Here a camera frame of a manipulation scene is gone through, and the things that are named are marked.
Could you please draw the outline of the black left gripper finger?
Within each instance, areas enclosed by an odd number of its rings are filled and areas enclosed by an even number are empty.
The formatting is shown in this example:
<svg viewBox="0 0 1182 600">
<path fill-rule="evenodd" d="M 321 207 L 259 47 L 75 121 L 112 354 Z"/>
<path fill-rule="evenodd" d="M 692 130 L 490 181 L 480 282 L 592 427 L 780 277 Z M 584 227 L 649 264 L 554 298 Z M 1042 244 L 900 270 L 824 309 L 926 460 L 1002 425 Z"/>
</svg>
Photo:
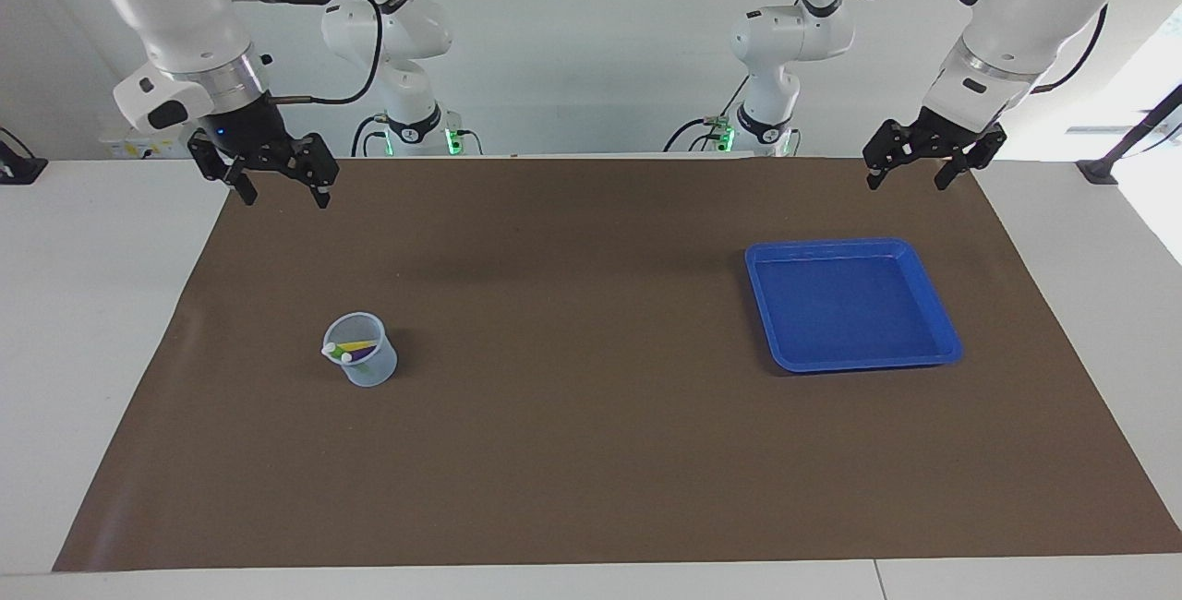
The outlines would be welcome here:
<svg viewBox="0 0 1182 600">
<path fill-rule="evenodd" d="M 935 187 L 946 191 L 960 175 L 970 170 L 983 170 L 1000 151 L 1007 141 L 1007 133 L 1001 125 L 992 125 L 978 141 L 967 149 L 954 149 L 943 167 L 935 175 Z"/>
<path fill-rule="evenodd" d="M 875 191 L 895 168 L 913 163 L 911 130 L 900 120 L 883 120 L 873 136 L 862 146 L 862 161 L 868 168 L 866 184 Z"/>
</svg>

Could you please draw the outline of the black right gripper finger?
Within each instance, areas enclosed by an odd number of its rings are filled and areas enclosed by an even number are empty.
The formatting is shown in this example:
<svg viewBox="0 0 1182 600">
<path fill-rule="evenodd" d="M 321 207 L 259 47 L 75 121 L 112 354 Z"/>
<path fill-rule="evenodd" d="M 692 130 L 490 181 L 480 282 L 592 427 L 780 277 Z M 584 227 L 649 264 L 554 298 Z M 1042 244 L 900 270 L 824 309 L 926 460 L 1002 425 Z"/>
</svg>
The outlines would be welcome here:
<svg viewBox="0 0 1182 600">
<path fill-rule="evenodd" d="M 330 206 L 331 188 L 338 176 L 338 163 L 320 133 L 288 138 L 282 155 L 282 175 L 309 189 L 318 209 Z"/>
<path fill-rule="evenodd" d="M 196 129 L 191 133 L 188 150 L 204 180 L 221 181 L 238 193 L 245 206 L 255 204 L 258 191 L 249 176 L 245 174 L 243 162 L 241 159 L 225 162 L 223 155 L 219 152 L 204 129 Z"/>
</svg>

